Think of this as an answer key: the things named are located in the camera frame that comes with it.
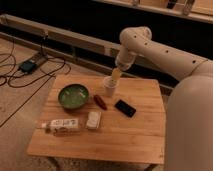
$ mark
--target bar of soap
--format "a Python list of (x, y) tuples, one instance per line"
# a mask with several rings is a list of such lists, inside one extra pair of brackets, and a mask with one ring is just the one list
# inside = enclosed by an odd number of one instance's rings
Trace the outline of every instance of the bar of soap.
[(101, 119), (101, 112), (89, 112), (86, 127), (87, 129), (98, 129)]

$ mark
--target white cup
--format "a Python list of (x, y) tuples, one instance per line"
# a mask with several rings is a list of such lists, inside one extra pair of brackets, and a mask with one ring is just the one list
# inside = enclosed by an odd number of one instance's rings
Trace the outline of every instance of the white cup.
[(103, 86), (108, 97), (112, 97), (118, 87), (118, 81), (114, 81), (111, 76), (104, 77)]

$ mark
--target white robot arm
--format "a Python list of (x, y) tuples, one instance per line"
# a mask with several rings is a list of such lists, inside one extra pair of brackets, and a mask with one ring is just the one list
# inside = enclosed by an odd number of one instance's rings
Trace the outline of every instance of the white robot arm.
[(116, 66), (125, 71), (136, 54), (180, 81), (167, 105), (165, 171), (213, 170), (213, 62), (151, 40), (147, 27), (127, 28)]

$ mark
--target tabletop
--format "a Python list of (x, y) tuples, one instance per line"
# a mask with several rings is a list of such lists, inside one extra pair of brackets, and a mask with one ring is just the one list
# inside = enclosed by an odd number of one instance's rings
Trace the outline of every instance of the tabletop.
[[(113, 97), (107, 97), (102, 76), (59, 75), (44, 104), (27, 153), (35, 156), (66, 157), (135, 163), (164, 163), (165, 110), (157, 80), (121, 78)], [(60, 90), (69, 84), (82, 84), (90, 93), (87, 104), (78, 110), (64, 110), (58, 102)], [(105, 101), (108, 110), (97, 106), (93, 95)], [(114, 104), (122, 99), (137, 112), (132, 118), (119, 112)], [(98, 130), (87, 130), (90, 111), (101, 111)], [(78, 118), (81, 130), (70, 136), (54, 136), (41, 129), (53, 119)]]

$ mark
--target smartphone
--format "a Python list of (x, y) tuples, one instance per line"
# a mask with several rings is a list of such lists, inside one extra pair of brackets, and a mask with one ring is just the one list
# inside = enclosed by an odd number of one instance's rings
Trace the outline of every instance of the smartphone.
[(124, 113), (125, 115), (127, 115), (128, 117), (132, 117), (135, 112), (136, 109), (133, 108), (132, 106), (130, 106), (129, 104), (127, 104), (126, 102), (124, 102), (123, 100), (119, 100), (116, 104), (115, 107), (121, 111), (122, 113)]

